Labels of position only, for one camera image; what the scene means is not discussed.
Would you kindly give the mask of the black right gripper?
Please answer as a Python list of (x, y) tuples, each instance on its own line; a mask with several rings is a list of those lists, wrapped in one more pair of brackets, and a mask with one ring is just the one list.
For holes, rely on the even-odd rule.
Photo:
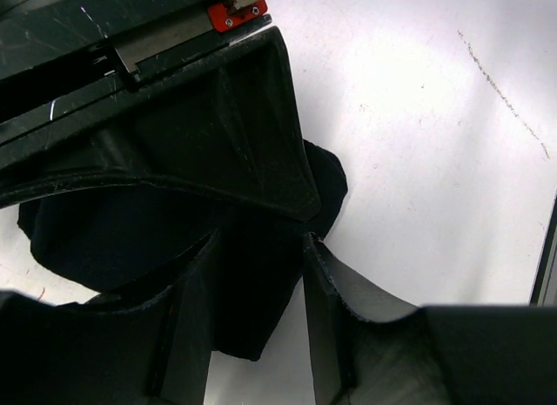
[(1, 204), (146, 185), (320, 207), (265, 0), (1, 0)]

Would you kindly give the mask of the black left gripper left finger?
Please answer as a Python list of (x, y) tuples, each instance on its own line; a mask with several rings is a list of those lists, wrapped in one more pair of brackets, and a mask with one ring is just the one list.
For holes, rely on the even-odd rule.
[(1, 294), (4, 404), (200, 404), (221, 234), (87, 304)]

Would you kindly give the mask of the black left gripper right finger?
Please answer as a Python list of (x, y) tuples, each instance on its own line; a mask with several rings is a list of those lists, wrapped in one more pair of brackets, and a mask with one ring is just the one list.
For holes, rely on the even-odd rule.
[(553, 307), (417, 307), (313, 234), (303, 253), (317, 403), (555, 403)]

